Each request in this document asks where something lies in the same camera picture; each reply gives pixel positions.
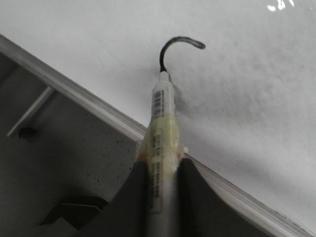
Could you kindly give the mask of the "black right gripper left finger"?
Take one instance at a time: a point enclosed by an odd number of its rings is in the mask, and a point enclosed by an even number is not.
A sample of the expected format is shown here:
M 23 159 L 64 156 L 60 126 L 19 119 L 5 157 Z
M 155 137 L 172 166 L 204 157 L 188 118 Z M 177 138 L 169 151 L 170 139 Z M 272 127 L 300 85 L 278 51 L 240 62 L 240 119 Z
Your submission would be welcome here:
M 145 231 L 147 165 L 137 161 L 115 197 L 68 196 L 41 221 L 52 224 L 63 218 L 76 229 L 76 237 L 142 237 Z

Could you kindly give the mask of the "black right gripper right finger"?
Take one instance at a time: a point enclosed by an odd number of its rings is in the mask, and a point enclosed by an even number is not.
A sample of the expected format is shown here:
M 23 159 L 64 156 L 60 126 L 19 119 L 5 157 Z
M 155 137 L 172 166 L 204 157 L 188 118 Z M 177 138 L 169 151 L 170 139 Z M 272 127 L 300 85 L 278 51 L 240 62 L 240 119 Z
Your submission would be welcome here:
M 181 237 L 269 237 L 226 204 L 189 158 L 178 168 Z

